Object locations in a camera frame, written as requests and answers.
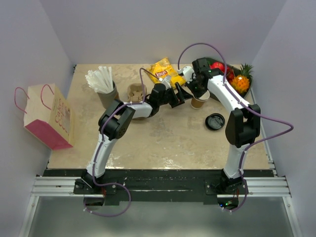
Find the brown paper coffee cup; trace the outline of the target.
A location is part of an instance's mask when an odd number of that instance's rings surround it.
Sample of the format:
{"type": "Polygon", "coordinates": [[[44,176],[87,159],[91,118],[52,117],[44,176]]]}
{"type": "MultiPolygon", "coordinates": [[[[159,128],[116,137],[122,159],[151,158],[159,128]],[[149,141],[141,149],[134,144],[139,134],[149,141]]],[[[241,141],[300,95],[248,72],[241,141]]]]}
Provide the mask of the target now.
{"type": "Polygon", "coordinates": [[[200,98],[193,97],[191,99],[191,107],[193,109],[200,109],[205,104],[205,102],[209,99],[209,97],[210,97],[209,91],[206,91],[200,98]]]}

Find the black coffee cup lid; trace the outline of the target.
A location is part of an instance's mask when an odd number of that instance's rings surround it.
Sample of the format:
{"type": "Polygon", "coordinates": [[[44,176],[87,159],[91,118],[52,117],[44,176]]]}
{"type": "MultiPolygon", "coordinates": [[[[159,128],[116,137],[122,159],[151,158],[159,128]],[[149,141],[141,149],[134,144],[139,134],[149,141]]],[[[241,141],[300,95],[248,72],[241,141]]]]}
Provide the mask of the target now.
{"type": "Polygon", "coordinates": [[[225,118],[219,113],[210,114],[205,119],[205,126],[212,131],[219,130],[225,125],[225,118]]]}

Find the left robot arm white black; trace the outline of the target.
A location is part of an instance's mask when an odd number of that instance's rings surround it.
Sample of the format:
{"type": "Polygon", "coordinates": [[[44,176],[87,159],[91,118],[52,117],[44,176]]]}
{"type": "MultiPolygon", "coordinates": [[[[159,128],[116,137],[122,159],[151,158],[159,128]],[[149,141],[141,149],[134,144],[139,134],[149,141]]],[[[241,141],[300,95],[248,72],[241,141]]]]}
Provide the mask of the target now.
{"type": "Polygon", "coordinates": [[[85,188],[92,194],[102,189],[102,181],[106,171],[106,163],[115,143],[127,131],[133,119],[150,118],[154,116],[160,106],[169,104],[172,108],[192,99],[193,95],[176,83],[176,92],[163,83],[154,85],[151,93],[140,102],[123,102],[115,99],[105,110],[98,121],[99,136],[93,157],[82,173],[81,180],[85,188]]]}

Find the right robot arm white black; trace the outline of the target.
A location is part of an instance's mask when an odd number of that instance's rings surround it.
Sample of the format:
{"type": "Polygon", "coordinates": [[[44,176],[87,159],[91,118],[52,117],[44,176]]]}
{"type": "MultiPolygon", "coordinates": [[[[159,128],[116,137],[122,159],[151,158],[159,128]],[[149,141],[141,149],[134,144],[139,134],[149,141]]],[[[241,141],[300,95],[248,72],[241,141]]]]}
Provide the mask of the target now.
{"type": "Polygon", "coordinates": [[[249,110],[260,114],[261,109],[244,100],[226,81],[224,73],[219,69],[211,69],[205,58],[193,61],[191,66],[183,67],[179,73],[183,74],[186,87],[196,98],[209,92],[230,113],[225,129],[230,143],[229,154],[216,189],[231,194],[243,183],[246,148],[254,144],[260,135],[260,118],[249,110]]]}

